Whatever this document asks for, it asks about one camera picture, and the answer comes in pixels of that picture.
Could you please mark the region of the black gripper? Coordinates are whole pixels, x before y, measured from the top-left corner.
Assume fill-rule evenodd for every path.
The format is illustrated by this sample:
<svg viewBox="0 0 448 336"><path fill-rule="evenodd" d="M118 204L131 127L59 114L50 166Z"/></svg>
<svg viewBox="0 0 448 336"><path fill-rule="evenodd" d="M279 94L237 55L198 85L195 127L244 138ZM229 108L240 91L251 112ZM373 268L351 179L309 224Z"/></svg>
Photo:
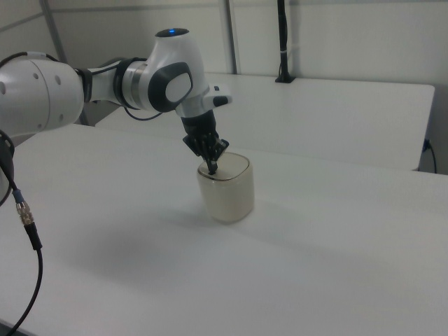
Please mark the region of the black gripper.
<svg viewBox="0 0 448 336"><path fill-rule="evenodd" d="M202 157L207 174L214 175L220 156L229 146L229 142L220 138L216 131L214 112L207 111L196 117L182 118L181 121L186 132L183 142L196 156Z"/></svg>

